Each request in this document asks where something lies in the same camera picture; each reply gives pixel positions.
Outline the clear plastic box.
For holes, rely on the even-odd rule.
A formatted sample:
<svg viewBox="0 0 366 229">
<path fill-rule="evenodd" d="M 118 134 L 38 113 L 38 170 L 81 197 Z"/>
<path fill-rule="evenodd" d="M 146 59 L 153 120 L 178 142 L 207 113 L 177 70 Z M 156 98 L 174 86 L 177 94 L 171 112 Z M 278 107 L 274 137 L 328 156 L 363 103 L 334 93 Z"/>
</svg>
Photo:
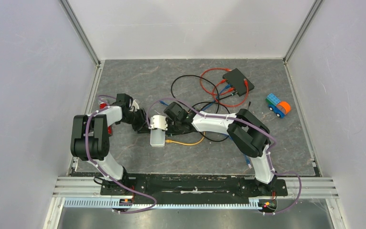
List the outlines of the clear plastic box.
<svg viewBox="0 0 366 229">
<path fill-rule="evenodd" d="M 152 147 L 165 146 L 165 131 L 162 129 L 152 129 L 150 132 L 150 145 Z"/>
</svg>

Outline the black network switch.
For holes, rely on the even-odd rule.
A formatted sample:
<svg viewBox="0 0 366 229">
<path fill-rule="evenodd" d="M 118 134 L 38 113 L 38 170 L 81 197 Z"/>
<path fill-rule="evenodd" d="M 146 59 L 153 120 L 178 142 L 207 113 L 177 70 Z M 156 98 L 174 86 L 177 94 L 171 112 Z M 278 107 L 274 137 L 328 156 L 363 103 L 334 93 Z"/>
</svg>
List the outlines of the black network switch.
<svg viewBox="0 0 366 229">
<path fill-rule="evenodd" d="M 243 96 L 254 89 L 254 84 L 238 69 L 225 73 L 222 78 L 233 87 L 237 95 Z"/>
</svg>

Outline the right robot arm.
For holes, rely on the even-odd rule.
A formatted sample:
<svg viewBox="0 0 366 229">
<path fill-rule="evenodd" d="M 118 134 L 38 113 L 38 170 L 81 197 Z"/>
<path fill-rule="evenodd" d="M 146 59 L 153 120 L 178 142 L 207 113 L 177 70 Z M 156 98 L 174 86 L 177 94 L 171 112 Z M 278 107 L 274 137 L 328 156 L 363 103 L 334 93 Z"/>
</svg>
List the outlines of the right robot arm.
<svg viewBox="0 0 366 229">
<path fill-rule="evenodd" d="M 177 102 L 164 110 L 167 115 L 167 133 L 180 135 L 191 132 L 214 132 L 228 135 L 236 147 L 250 157 L 255 171 L 256 189 L 263 195 L 275 189 L 274 170 L 267 159 L 271 145 L 270 130 L 247 109 L 237 113 L 215 114 L 192 109 L 187 111 Z"/>
</svg>

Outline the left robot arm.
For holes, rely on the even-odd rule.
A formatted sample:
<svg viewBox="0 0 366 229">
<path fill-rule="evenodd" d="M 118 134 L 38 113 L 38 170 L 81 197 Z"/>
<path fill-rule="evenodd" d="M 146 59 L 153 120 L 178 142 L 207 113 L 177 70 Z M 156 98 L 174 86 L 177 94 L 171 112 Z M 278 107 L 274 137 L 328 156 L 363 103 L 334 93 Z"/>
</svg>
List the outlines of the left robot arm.
<svg viewBox="0 0 366 229">
<path fill-rule="evenodd" d="M 124 195 L 129 192 L 131 183 L 126 179 L 126 169 L 110 154 L 109 129 L 112 125 L 125 123 L 139 134 L 150 130 L 145 109 L 131 96 L 117 94 L 113 103 L 108 99 L 107 96 L 100 95 L 98 110 L 74 116 L 70 151 L 73 157 L 93 165 L 104 179 L 113 181 L 113 190 Z"/>
</svg>

